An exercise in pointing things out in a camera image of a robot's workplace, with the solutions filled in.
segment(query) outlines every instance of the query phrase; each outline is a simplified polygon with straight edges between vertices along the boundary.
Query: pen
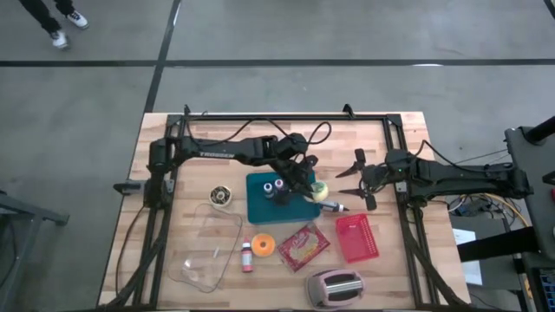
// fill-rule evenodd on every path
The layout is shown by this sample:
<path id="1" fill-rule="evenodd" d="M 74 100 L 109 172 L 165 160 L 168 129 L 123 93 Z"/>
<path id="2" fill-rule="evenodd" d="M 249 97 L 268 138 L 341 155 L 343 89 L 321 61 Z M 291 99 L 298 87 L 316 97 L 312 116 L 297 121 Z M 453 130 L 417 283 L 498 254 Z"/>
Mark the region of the pen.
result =
<path id="1" fill-rule="evenodd" d="M 337 202 L 321 201 L 321 202 L 318 202 L 318 203 L 320 204 L 320 209 L 322 209 L 323 211 L 330 211 L 330 212 L 349 211 L 349 209 L 347 209 L 347 207 L 345 207 L 344 205 L 341 205 Z"/>

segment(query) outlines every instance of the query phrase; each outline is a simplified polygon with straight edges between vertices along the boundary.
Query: black pants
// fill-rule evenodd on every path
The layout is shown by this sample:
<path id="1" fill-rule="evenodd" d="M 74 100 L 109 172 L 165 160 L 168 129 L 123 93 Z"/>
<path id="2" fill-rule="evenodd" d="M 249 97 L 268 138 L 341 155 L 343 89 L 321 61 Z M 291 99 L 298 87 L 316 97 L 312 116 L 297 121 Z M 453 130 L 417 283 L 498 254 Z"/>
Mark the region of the black pants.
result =
<path id="1" fill-rule="evenodd" d="M 62 28 L 58 21 L 50 15 L 49 9 L 42 0 L 19 0 L 19 2 L 41 24 L 44 30 L 52 33 Z M 75 11 L 71 0 L 55 0 L 55 6 L 65 16 Z"/>

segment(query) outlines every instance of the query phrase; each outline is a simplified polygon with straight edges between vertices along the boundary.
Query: red food package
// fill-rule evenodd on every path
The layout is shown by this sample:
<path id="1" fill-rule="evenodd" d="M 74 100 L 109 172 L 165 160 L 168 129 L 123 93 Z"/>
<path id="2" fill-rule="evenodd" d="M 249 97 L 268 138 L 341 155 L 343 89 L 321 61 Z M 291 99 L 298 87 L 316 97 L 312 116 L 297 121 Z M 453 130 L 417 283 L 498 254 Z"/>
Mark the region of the red food package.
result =
<path id="1" fill-rule="evenodd" d="M 316 225 L 309 223 L 281 243 L 277 250 L 293 272 L 297 272 L 329 245 Z"/>

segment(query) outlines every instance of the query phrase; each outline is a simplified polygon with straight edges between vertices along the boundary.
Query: red tray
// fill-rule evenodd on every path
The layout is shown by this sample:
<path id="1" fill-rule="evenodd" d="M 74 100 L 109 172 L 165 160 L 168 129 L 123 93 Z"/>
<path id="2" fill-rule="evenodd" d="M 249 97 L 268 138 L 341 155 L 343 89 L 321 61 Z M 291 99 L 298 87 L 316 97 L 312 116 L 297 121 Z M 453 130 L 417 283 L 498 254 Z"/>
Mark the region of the red tray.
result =
<path id="1" fill-rule="evenodd" d="M 337 219 L 336 232 L 347 263 L 380 256 L 365 214 Z"/>

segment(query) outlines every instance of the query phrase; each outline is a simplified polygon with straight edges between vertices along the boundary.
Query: butcher block tabletop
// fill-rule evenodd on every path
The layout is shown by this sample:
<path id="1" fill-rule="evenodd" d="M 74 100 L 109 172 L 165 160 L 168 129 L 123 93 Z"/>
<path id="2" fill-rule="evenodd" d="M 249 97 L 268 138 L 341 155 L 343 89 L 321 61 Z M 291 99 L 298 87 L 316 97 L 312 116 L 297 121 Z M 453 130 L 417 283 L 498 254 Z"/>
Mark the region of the butcher block tabletop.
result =
<path id="1" fill-rule="evenodd" d="M 429 140 L 424 115 L 421 112 L 396 114 L 402 116 L 408 149 L 415 153 L 422 140 Z M 149 178 L 146 167 L 149 143 L 163 137 L 167 116 L 168 114 L 145 115 L 134 153 L 130 179 Z M 320 122 L 294 120 L 277 121 L 277 124 L 287 133 L 301 133 L 308 138 Z M 222 140 L 235 133 L 244 123 L 244 120 L 193 121 L 191 131 L 195 138 Z M 367 211 L 363 199 L 338 192 L 342 189 L 357 188 L 360 174 L 342 179 L 335 178 L 338 173 L 353 164 L 354 150 L 357 148 L 364 149 L 367 165 L 383 162 L 387 152 L 383 125 L 381 122 L 368 120 L 331 120 L 330 124 L 333 126 L 331 136 L 322 144 L 311 145 L 307 153 L 319 158 L 314 171 L 317 180 L 324 181 L 329 187 L 328 200 L 339 202 L 350 209 L 349 212 L 341 214 L 323 212 L 314 220 L 316 226 L 330 241 L 330 246 L 295 273 L 282 262 L 277 251 L 269 257 L 254 257 L 254 271 L 243 273 L 240 250 L 244 237 L 253 237 L 261 232 L 269 233 L 276 239 L 276 243 L 280 244 L 306 223 L 255 225 L 248 222 L 245 176 L 252 172 L 271 172 L 270 167 L 245 166 L 229 159 L 190 159 L 180 167 L 175 184 L 158 309 L 310 309 L 304 289 L 305 279 L 312 273 L 326 269 L 353 269 L 363 276 L 366 283 L 363 298 L 350 306 L 350 309 L 414 307 L 393 186 L 388 185 L 378 192 L 375 195 L 377 209 Z M 320 140 L 325 133 L 326 127 L 322 127 L 313 141 Z M 256 121 L 247 126 L 234 140 L 264 135 L 283 138 L 272 124 Z M 433 159 L 434 155 L 425 147 L 419 157 Z M 202 231 L 202 223 L 199 220 L 211 209 L 203 204 L 209 203 L 208 193 L 217 185 L 225 185 L 232 190 L 232 202 L 225 209 L 243 219 L 239 242 L 234 248 L 233 243 L 237 235 L 232 227 L 226 229 L 226 225 L 223 225 L 218 231 L 206 233 L 204 230 L 205 234 L 199 235 Z M 123 200 L 99 304 L 107 303 L 115 297 L 116 262 L 127 229 L 141 207 L 142 195 L 127 196 Z M 336 235 L 336 219 L 359 213 L 368 216 L 380 256 L 358 263 L 346 263 Z M 143 209 L 121 259 L 119 289 L 137 268 L 147 219 L 148 209 Z M 423 222 L 435 268 L 461 299 L 470 302 L 445 205 L 429 203 L 424 208 Z M 184 252 L 202 248 L 200 246 L 208 248 L 214 244 L 221 244 L 218 247 L 219 252 L 232 254 L 225 274 L 213 292 L 203 293 L 187 283 L 176 280 L 175 274 L 179 272 L 176 272 L 175 264 L 182 262 Z M 143 302 L 148 301 L 153 267 L 154 265 L 151 265 L 147 272 Z M 420 265 L 419 278 L 426 302 L 426 278 Z"/>

